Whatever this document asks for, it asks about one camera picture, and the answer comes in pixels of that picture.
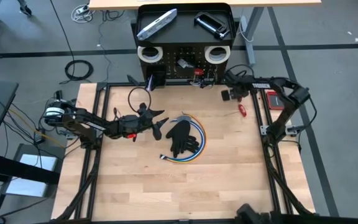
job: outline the red screwdriver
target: red screwdriver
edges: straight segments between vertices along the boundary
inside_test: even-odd
[[[243,117],[247,116],[246,109],[244,108],[243,105],[239,105],[239,111],[240,111],[240,113],[242,114]]]

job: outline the wooden tabletop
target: wooden tabletop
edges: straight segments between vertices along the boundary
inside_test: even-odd
[[[113,119],[114,107],[121,114],[134,114],[127,103],[131,89],[111,88],[107,120]],[[202,90],[193,86],[167,86],[151,93],[151,109],[165,110],[154,121],[174,119],[184,111],[198,118],[204,126],[207,146],[203,154],[189,164],[174,164],[159,158],[160,154],[172,156],[172,140],[165,139],[165,135],[175,123],[162,126],[160,141],[154,140],[151,130],[139,134],[136,142],[103,138],[93,221],[233,218],[243,203],[251,204],[258,212],[272,210],[252,98],[242,101],[247,111],[243,118],[235,101],[222,101],[223,89],[227,87]],[[76,106],[91,111],[95,91],[96,84],[81,84]],[[134,107],[144,101],[148,101],[144,92],[133,92]],[[280,111],[272,111],[273,119],[279,114]],[[200,140],[197,132],[191,130],[191,134]],[[281,142],[279,147],[289,188],[307,209],[314,211],[296,144]],[[76,194],[84,154],[83,149],[77,149],[64,160],[52,218],[59,216]],[[278,192],[284,210],[281,190]]]
[[[144,4],[180,4],[180,3],[227,3],[231,6],[296,6],[314,5],[321,0],[91,0],[91,10],[137,9]]]

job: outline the concrete floor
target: concrete floor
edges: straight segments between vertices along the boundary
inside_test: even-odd
[[[18,13],[19,5],[16,0],[0,0],[0,54],[67,51],[63,32],[50,2],[27,2],[34,13],[31,18]],[[72,49],[100,50],[97,44],[101,13],[96,12],[93,21],[87,24],[76,24],[70,19],[73,8],[86,2],[53,0]],[[234,8],[233,11],[235,16],[239,16],[242,10]],[[246,8],[244,14],[249,17],[251,11],[251,8]],[[287,45],[358,44],[358,1],[325,0],[320,6],[275,7],[274,11]],[[135,49],[129,26],[132,18],[131,13],[125,13],[120,19],[102,26],[102,44],[106,49]],[[278,45],[267,10],[255,32],[254,44]],[[235,45],[242,45],[240,37]],[[258,76],[288,75],[281,51],[261,50],[255,54],[257,65],[254,69]],[[358,49],[289,50],[288,54],[296,78],[302,85],[310,88],[318,109],[313,129],[339,214],[342,217],[358,218]],[[109,82],[125,82],[127,74],[141,79],[139,59],[135,54],[108,55],[108,58],[112,61]],[[108,63],[103,56],[89,55],[76,59],[85,59],[93,64],[94,73],[89,78],[92,82],[105,79]],[[81,82],[58,84],[67,79],[64,67],[70,60],[71,57],[3,58],[0,59],[0,80],[20,84],[15,103],[32,119],[38,119],[46,99],[56,90],[63,90],[66,99],[76,97]],[[233,51],[228,66],[245,61],[244,52]],[[76,71],[76,75],[79,75],[81,67],[76,67]],[[307,109],[309,117],[312,117],[313,110],[309,105]],[[293,120],[301,123],[298,114]],[[5,147],[2,131],[0,130],[0,154]],[[64,142],[55,133],[50,134]],[[13,157],[21,142],[14,133],[9,133],[9,158]],[[302,135],[301,144],[302,160],[316,211],[321,215],[329,215],[306,133]],[[1,213],[38,200],[8,196]],[[8,216],[8,223],[45,222],[50,218],[52,206],[53,199],[50,199]]]

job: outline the white tape roll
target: white tape roll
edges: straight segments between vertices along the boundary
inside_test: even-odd
[[[226,53],[219,54],[219,55],[211,54],[211,51],[218,47],[223,48],[226,51]],[[212,64],[223,63],[223,62],[227,61],[230,57],[230,47],[229,46],[209,46],[209,47],[205,47],[204,51],[205,51],[206,61],[209,63],[212,63]]]
[[[137,47],[137,56],[144,62],[147,63],[154,63],[154,62],[158,62],[159,60],[161,60],[163,52],[162,52],[162,47],[152,47],[154,49],[157,50],[157,54],[155,56],[146,56],[143,54],[143,50],[146,47]]]

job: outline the black storage bin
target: black storage bin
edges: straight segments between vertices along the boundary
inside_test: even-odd
[[[177,17],[171,23],[146,40],[137,39],[139,31],[171,9],[177,9]],[[227,36],[223,40],[216,39],[204,27],[194,25],[195,16],[199,12],[208,12],[226,23],[230,30]],[[203,70],[204,78],[214,78],[219,83],[227,64],[227,59],[224,59],[229,56],[236,38],[233,15],[226,3],[143,5],[138,10],[136,23],[132,24],[132,31],[138,54],[143,57],[139,58],[143,76],[147,80],[153,75],[157,86],[164,85],[165,79],[192,80],[196,68]],[[209,61],[205,57],[206,49],[211,50]],[[179,59],[190,63],[193,68],[182,68],[178,64]]]

